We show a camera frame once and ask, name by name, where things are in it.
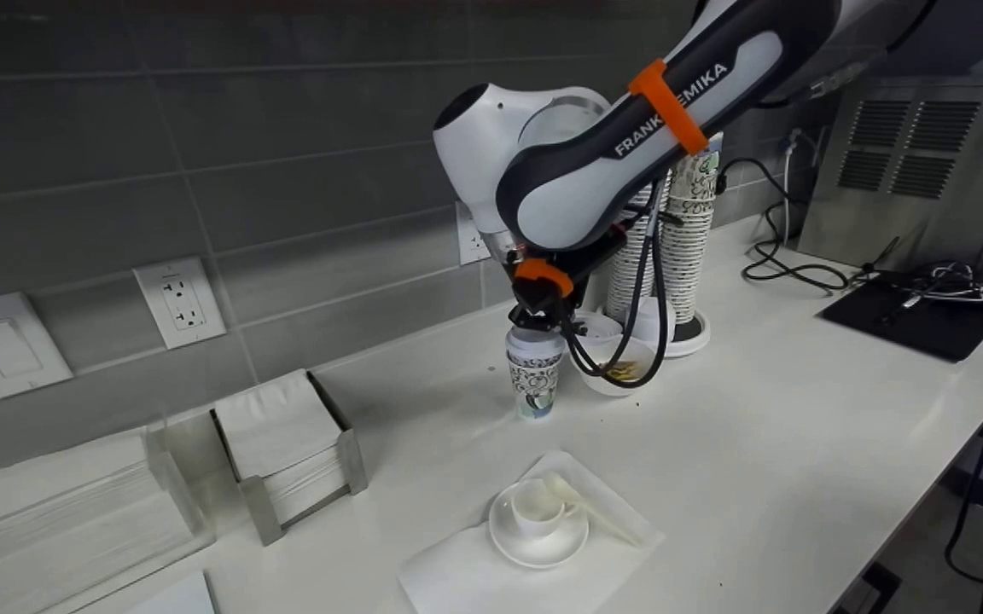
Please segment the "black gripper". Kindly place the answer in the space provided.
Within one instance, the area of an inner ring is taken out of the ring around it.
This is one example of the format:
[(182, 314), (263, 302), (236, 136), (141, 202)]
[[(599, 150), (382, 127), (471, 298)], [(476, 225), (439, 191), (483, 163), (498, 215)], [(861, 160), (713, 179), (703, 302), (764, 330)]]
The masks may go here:
[(508, 280), (518, 301), (516, 321), (522, 326), (561, 330), (569, 321), (576, 280), (568, 268), (541, 256), (522, 256)]

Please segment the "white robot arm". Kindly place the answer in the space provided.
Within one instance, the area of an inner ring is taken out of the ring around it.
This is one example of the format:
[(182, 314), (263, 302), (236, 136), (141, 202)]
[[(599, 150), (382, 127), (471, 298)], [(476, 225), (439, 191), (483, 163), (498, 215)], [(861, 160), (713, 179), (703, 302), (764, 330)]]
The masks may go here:
[(511, 325), (569, 330), (625, 244), (625, 206), (774, 93), (890, 53), (918, 0), (706, 0), (618, 98), (476, 82), (432, 119), (436, 160), (508, 273)]

